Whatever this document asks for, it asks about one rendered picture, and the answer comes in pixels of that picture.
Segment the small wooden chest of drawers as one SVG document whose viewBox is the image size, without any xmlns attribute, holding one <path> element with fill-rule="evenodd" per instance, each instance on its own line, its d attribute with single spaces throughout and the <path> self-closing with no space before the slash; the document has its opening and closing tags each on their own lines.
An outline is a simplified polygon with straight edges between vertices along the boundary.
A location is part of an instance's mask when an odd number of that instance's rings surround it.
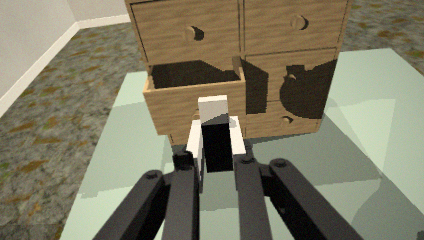
<svg viewBox="0 0 424 240">
<path fill-rule="evenodd" d="M 282 99 L 324 96 L 315 130 L 246 137 L 245 128 L 242 128 L 242 138 L 243 139 L 318 132 L 319 126 L 320 126 L 320 123 L 321 123 L 321 119 L 322 119 L 322 116 L 323 116 L 323 112 L 324 112 L 324 109 L 325 109 L 326 101 L 327 101 L 327 98 L 328 98 L 329 90 L 330 90 L 330 87 L 331 87 L 333 75 L 334 75 L 334 72 L 335 72 L 337 60 L 338 60 L 338 57 L 339 57 L 339 53 L 340 53 L 340 49 L 341 49 L 341 45 L 342 45 L 342 41 L 343 41 L 344 33 L 345 33 L 345 30 L 346 30 L 346 26 L 347 26 L 347 22 L 348 22 L 348 18 L 349 18 L 349 14 L 350 14 L 350 10 L 351 10 L 353 0 L 347 1 L 346 10 L 345 10 L 341 30 L 340 30 L 338 43 L 245 52 L 245 49 L 244 49 L 244 6 L 243 6 L 243 0 L 238 0 L 240 52 L 238 52 L 238 53 L 228 53 L 228 54 L 219 54 L 219 55 L 200 56 L 200 57 L 191 57 L 191 58 L 182 58 L 182 59 L 173 59 L 173 60 L 164 60 L 164 61 L 156 61 L 156 62 L 148 62 L 148 59 L 147 59 L 147 56 L 146 56 L 146 53 L 145 53 L 145 49 L 144 49 L 144 46 L 143 46 L 143 43 L 142 43 L 142 39 L 141 39 L 139 30 L 138 30 L 138 26 L 137 26 L 137 23 L 136 23 L 136 20 L 135 20 L 135 16 L 134 16 L 134 13 L 133 13 L 133 10 L 132 10 L 132 6 L 131 6 L 133 3 L 143 2 L 143 1 L 150 1 L 150 0 L 124 0 L 127 11 L 128 11 L 128 15 L 129 15 L 129 18 L 130 18 L 130 21 L 131 21 L 131 24 L 132 24 L 132 27 L 133 27 L 133 30 L 134 30 L 134 34 L 135 34 L 135 37 L 136 37 L 136 40 L 137 40 L 137 43 L 138 43 L 138 46 L 139 46 L 139 49 L 140 49 L 140 52 L 141 52 L 141 55 L 142 55 L 142 59 L 143 59 L 143 62 L 144 62 L 144 65 L 145 65 L 145 68 L 146 68 L 146 71 L 147 71 L 147 74 L 149 72 L 151 65 L 240 56 L 240 60 L 241 60 L 242 68 L 243 68 L 243 73 L 244 73 L 244 77 L 245 77 L 244 55 L 335 47 L 336 51 L 335 51 L 335 55 L 334 55 L 334 59 L 333 59 L 333 63 L 332 63 L 332 67 L 331 67 L 331 71 L 330 71 L 330 75 L 329 75 L 329 79 L 328 79 L 328 83 L 327 83 L 325 93 L 288 96 L 288 97 L 277 97 L 277 98 L 267 98 L 267 99 L 257 99 L 257 100 L 246 100 L 246 103 L 251 103 L 251 102 L 261 102 L 261 101 L 272 101 L 272 100 L 282 100 Z"/>
</svg>

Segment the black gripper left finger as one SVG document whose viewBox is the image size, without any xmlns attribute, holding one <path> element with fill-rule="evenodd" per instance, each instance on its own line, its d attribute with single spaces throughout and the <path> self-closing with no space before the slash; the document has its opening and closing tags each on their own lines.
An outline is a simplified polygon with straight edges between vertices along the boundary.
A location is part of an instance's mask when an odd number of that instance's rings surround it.
<svg viewBox="0 0 424 240">
<path fill-rule="evenodd" d="M 172 158 L 174 171 L 145 172 L 92 240 L 154 240 L 164 219 L 161 240 L 200 240 L 205 161 L 200 120 L 192 121 L 188 144 Z"/>
</svg>

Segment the black and white eraser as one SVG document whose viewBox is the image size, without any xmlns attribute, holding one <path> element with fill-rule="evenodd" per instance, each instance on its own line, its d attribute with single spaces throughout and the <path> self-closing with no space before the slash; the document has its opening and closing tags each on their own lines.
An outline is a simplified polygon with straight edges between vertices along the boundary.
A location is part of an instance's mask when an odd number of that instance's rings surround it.
<svg viewBox="0 0 424 240">
<path fill-rule="evenodd" d="M 227 96 L 198 99 L 207 173 L 233 171 Z"/>
</svg>

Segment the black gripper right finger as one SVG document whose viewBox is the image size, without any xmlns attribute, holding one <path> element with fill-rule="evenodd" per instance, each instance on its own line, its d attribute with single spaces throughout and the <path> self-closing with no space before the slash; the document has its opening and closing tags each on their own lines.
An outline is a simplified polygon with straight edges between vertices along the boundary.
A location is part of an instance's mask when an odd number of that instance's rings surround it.
<svg viewBox="0 0 424 240">
<path fill-rule="evenodd" d="M 264 196 L 294 240 L 364 240 L 289 160 L 257 162 L 237 116 L 229 117 L 229 130 L 240 240 L 273 240 Z"/>
</svg>

